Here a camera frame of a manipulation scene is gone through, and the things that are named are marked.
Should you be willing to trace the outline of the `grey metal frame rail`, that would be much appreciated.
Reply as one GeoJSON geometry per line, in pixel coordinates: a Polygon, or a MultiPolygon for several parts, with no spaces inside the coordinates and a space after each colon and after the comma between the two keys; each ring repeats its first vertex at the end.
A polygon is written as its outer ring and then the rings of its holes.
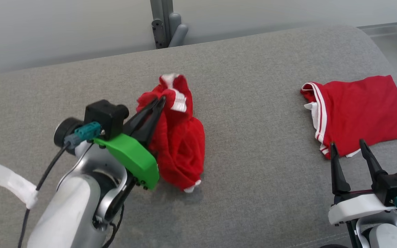
{"type": "Polygon", "coordinates": [[[385,36],[397,34],[397,22],[357,27],[369,36],[385,36]]]}

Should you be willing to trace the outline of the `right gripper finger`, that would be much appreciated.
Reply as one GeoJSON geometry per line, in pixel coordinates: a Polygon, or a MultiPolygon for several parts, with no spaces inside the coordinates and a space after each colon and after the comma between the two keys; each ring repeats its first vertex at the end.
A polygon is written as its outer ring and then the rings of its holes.
{"type": "Polygon", "coordinates": [[[369,168],[370,176],[372,179],[372,190],[376,189],[378,177],[380,175],[386,175],[387,172],[381,168],[381,165],[377,161],[375,155],[373,155],[372,151],[370,150],[369,146],[365,142],[364,139],[359,140],[360,150],[362,153],[363,158],[367,162],[367,166],[369,168]]]}
{"type": "Polygon", "coordinates": [[[340,154],[335,143],[330,143],[330,165],[332,177],[332,193],[334,195],[341,195],[348,193],[351,190],[350,185],[345,179],[345,176],[340,166],[340,154]]]}

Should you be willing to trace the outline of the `grey rounded tube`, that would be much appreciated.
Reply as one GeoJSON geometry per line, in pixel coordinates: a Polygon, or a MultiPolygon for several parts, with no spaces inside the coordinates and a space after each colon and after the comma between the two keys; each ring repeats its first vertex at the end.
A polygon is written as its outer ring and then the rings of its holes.
{"type": "Polygon", "coordinates": [[[181,15],[179,13],[171,13],[169,15],[170,22],[170,44],[168,47],[180,47],[183,45],[189,27],[182,24],[181,15]]]}

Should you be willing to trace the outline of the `red shorts white waistband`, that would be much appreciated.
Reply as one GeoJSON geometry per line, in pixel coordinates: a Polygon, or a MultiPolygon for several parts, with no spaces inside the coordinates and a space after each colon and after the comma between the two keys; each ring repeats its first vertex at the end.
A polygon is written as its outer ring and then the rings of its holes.
{"type": "Polygon", "coordinates": [[[166,100],[150,149],[157,152],[161,177],[183,192],[192,193],[204,171],[205,132],[201,121],[193,116],[193,97],[186,77],[161,75],[159,84],[138,98],[136,111],[161,97],[166,100]]]}

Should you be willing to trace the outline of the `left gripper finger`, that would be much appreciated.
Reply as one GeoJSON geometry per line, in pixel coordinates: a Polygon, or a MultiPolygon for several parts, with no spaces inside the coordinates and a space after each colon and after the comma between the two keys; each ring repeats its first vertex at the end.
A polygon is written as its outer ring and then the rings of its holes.
{"type": "Polygon", "coordinates": [[[123,133],[137,133],[139,131],[140,126],[143,123],[143,121],[141,120],[141,111],[142,110],[138,111],[131,119],[126,121],[126,123],[123,125],[123,133]]]}
{"type": "Polygon", "coordinates": [[[143,121],[143,123],[138,131],[138,141],[144,147],[149,147],[152,141],[156,126],[163,112],[165,103],[165,97],[155,98],[140,112],[142,114],[141,120],[143,121]]]}

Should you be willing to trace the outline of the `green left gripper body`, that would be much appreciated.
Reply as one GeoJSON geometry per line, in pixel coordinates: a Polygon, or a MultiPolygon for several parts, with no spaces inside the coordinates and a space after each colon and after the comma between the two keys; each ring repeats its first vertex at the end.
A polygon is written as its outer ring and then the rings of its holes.
{"type": "Polygon", "coordinates": [[[108,152],[129,172],[141,185],[153,190],[159,181],[159,167],[153,155],[136,139],[119,134],[111,140],[95,138],[94,143],[105,146],[108,152]]]}

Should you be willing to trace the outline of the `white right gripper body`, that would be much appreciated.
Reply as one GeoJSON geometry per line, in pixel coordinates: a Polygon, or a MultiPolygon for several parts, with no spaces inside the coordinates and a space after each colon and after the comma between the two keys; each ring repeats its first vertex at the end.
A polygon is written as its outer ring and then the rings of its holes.
{"type": "Polygon", "coordinates": [[[394,209],[393,204],[385,206],[372,190],[356,190],[334,195],[328,220],[331,225],[335,225],[394,209]]]}

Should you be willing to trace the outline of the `red basketball jersey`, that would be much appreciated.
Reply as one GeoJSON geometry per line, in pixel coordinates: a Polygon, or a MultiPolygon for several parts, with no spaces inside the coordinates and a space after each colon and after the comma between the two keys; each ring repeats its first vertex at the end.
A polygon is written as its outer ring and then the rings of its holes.
{"type": "Polygon", "coordinates": [[[311,111],[315,139],[326,159],[335,143],[341,157],[367,145],[397,140],[397,86],[391,75],[371,76],[354,82],[305,83],[300,93],[311,111]]]}

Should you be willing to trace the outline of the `grey fabric sofa cushion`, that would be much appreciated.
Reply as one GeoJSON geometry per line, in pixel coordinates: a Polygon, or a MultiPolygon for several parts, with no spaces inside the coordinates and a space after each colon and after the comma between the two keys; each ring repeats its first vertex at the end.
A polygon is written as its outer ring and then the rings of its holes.
{"type": "Polygon", "coordinates": [[[350,247],[329,224],[330,163],[319,151],[304,83],[392,75],[372,39],[348,25],[259,35],[0,74],[0,164],[39,182],[56,126],[106,99],[134,113],[164,73],[186,76],[205,129],[202,184],[135,188],[113,248],[350,247]]]}

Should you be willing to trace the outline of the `white tape strip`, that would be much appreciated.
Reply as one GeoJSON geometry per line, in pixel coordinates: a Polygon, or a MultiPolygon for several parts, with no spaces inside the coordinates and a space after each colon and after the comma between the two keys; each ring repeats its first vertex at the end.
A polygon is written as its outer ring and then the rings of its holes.
{"type": "Polygon", "coordinates": [[[17,196],[28,210],[37,203],[36,185],[3,165],[0,165],[0,186],[17,196]]]}

